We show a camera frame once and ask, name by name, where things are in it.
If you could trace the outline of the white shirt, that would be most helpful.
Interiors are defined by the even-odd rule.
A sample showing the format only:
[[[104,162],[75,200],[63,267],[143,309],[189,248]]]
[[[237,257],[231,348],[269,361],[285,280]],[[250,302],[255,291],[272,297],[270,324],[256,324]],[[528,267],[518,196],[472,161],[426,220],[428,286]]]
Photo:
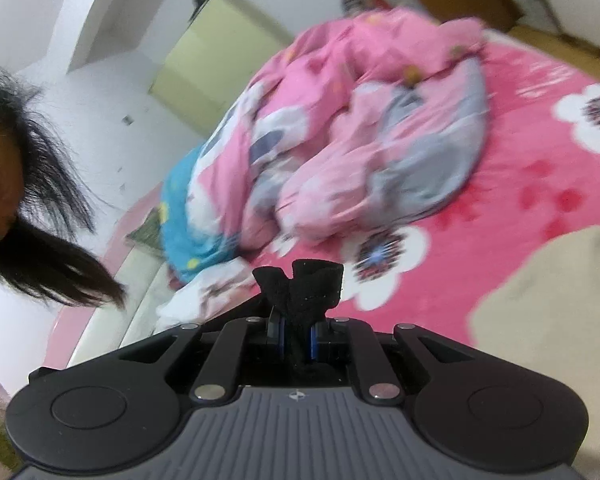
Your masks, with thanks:
[[[250,299],[256,288],[252,266],[243,258],[210,266],[156,309],[154,333],[183,324],[204,324]]]

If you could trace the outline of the black t-shirt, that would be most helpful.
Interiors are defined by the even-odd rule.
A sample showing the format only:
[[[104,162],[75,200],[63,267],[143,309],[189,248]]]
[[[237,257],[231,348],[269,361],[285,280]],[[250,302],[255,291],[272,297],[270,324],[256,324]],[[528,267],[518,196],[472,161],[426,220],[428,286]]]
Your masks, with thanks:
[[[336,307],[344,267],[320,259],[292,263],[292,277],[281,268],[261,266],[253,271],[263,297],[272,306],[270,324],[284,360],[293,370],[307,368],[316,356],[315,326],[326,321],[326,312]]]

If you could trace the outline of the dark floral pillow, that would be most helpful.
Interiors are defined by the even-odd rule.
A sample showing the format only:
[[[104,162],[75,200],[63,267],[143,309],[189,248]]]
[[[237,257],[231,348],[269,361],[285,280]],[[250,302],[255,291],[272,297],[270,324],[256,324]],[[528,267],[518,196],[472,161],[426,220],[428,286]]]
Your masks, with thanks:
[[[145,220],[138,228],[129,232],[125,237],[125,244],[163,260],[164,251],[160,228],[160,212],[155,207],[148,212]]]

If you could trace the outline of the folded cream garment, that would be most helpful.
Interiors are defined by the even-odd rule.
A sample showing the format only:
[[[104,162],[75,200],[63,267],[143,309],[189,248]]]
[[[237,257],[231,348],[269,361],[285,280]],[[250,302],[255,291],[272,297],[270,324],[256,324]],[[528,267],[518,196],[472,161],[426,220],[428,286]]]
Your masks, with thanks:
[[[471,313],[477,347],[554,377],[590,426],[574,466],[600,477],[600,226],[551,240]]]

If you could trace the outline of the pink grey floral duvet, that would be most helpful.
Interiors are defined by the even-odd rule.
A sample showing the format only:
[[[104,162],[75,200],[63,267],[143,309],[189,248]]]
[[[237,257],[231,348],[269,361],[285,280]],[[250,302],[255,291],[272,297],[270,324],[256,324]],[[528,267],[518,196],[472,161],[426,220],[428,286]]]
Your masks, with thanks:
[[[189,234],[219,252],[414,221],[474,172],[488,136],[475,18],[410,11],[314,26],[253,76],[201,149]]]

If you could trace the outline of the pink floral bed blanket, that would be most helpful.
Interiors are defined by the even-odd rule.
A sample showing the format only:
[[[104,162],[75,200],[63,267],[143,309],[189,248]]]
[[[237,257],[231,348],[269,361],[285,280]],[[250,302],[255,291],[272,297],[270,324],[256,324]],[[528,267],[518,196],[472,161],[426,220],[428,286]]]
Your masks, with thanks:
[[[600,82],[497,32],[484,66],[489,140],[449,206],[381,237],[309,246],[282,235],[261,262],[339,261],[339,314],[383,331],[414,323],[478,348],[469,321],[480,301],[551,240],[600,226]]]

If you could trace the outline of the yellow green wardrobe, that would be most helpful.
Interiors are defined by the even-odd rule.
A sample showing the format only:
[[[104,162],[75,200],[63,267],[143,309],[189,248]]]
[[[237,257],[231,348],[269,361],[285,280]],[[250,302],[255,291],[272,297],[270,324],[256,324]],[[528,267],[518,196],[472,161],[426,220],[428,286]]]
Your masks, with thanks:
[[[208,138],[252,76],[294,36],[248,0],[196,0],[149,93]]]

